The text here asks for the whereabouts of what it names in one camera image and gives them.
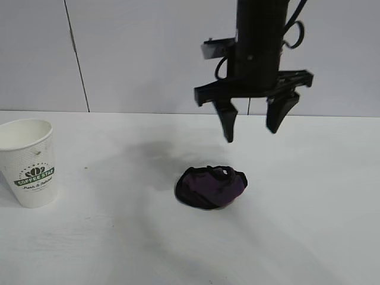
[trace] cup logo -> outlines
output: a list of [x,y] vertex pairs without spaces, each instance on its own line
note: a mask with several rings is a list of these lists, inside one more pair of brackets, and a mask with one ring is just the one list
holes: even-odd
[[45,185],[47,182],[51,180],[54,174],[54,167],[51,167],[47,163],[36,163],[28,168],[24,168],[19,175],[19,179],[14,181],[17,186],[23,186],[25,189],[34,188],[37,189],[42,185]]
[[45,171],[45,167],[43,167],[43,166],[42,167],[35,167],[35,168],[32,168],[31,171],[26,172],[25,176],[26,177],[33,177],[33,176],[36,176],[36,175],[38,175],[44,171]]

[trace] cup rim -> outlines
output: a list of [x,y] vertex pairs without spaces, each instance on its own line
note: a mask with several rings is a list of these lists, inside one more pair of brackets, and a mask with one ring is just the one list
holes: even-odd
[[38,140],[36,141],[33,141],[31,142],[30,144],[26,144],[26,145],[23,145],[22,147],[5,147],[5,148],[1,148],[0,147],[0,151],[15,151],[15,150],[23,150],[25,148],[28,148],[28,147],[32,147],[42,141],[44,141],[45,139],[47,139],[49,136],[52,135],[52,132],[53,132],[53,126],[52,124],[49,122],[49,121],[46,121],[46,120],[43,120],[43,119],[37,119],[37,118],[30,118],[30,119],[19,119],[19,120],[14,120],[14,121],[10,121],[10,122],[7,122],[7,123],[2,123],[0,125],[0,128],[5,126],[5,125],[10,125],[10,124],[14,124],[14,123],[17,123],[17,122],[20,122],[20,121],[41,121],[41,122],[45,122],[45,123],[48,123],[49,126],[50,126],[50,130],[49,132],[47,132],[46,135],[44,135],[43,137],[39,138]]

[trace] robotic arm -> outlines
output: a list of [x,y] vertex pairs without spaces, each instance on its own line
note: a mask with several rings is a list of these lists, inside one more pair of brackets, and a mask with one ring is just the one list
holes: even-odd
[[[311,87],[313,75],[306,71],[279,71],[283,46],[295,49],[303,40],[305,28],[297,21],[307,0],[300,0],[286,23],[289,0],[237,0],[236,37],[208,40],[202,45],[205,59],[222,58],[213,83],[195,88],[198,106],[212,102],[219,115],[226,140],[233,141],[233,127],[238,114],[232,98],[266,97],[267,127],[275,134],[288,112],[299,101],[298,86]],[[299,40],[290,45],[284,35],[298,25]],[[219,77],[227,62],[226,78]]]

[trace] purple cloth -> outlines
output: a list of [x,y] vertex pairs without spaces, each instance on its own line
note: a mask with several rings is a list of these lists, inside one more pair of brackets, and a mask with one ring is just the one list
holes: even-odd
[[240,196],[247,187],[244,173],[231,167],[189,168],[176,186],[177,199],[192,207],[224,207]]

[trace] green logo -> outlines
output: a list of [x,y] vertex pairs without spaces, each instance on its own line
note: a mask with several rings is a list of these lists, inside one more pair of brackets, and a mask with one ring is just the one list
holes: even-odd
[[14,183],[17,186],[27,185],[35,181],[39,181],[41,179],[49,177],[50,175],[53,175],[53,173],[54,173],[54,167],[50,168],[47,171],[45,171],[45,167],[35,167],[25,173],[25,176],[27,178],[15,181]]

